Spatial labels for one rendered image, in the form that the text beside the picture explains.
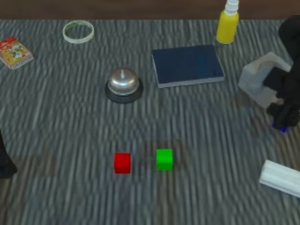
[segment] white ring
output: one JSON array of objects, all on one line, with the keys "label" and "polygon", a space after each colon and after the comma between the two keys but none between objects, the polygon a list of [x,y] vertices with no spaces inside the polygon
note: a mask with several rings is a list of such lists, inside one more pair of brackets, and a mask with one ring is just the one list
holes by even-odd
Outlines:
[{"label": "white ring", "polygon": [[[74,27],[74,26],[87,26],[91,29],[91,32],[88,36],[86,36],[84,38],[80,38],[80,39],[70,38],[66,35],[66,32],[68,29],[70,29],[71,27]],[[62,30],[62,35],[63,35],[64,39],[67,42],[72,43],[72,44],[82,44],[82,43],[88,42],[94,37],[94,34],[95,34],[94,26],[90,22],[87,22],[84,20],[71,21],[71,22],[67,23]]]}]

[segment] green cube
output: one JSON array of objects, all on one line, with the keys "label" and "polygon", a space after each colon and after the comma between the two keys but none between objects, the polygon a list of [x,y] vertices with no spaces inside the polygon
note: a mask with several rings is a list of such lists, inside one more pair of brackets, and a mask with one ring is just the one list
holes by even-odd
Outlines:
[{"label": "green cube", "polygon": [[173,150],[157,149],[156,150],[156,168],[157,170],[173,169]]}]

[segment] tabletop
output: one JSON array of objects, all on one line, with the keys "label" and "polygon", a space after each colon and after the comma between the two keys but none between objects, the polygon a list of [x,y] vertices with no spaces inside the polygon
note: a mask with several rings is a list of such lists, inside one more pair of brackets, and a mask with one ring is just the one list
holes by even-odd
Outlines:
[{"label": "tabletop", "polygon": [[[299,127],[283,134],[238,88],[242,68],[272,51],[288,63],[282,21],[241,21],[217,45],[223,82],[158,89],[151,50],[215,44],[215,20],[90,21],[95,37],[62,38],[68,21],[0,21],[35,59],[0,64],[0,128],[19,172],[0,181],[1,225],[297,225],[297,198],[258,183],[266,159],[300,170]],[[84,29],[74,35],[84,35]],[[132,104],[105,97],[110,72],[133,69],[144,93]],[[174,170],[157,172],[155,150]],[[132,154],[115,175],[113,155]]]}]

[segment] bottle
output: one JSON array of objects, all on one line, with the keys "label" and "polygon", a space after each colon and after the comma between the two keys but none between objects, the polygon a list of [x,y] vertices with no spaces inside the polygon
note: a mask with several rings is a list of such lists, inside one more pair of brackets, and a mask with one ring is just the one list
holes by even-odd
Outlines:
[{"label": "bottle", "polygon": [[239,0],[227,0],[225,10],[221,13],[217,27],[216,39],[222,44],[230,44],[234,40],[239,23]]}]

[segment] dark blue book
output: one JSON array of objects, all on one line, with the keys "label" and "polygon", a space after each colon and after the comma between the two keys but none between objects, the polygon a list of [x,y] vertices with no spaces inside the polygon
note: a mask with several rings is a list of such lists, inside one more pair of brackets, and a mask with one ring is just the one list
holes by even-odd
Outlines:
[{"label": "dark blue book", "polygon": [[213,45],[152,50],[152,61],[159,88],[225,79]]}]

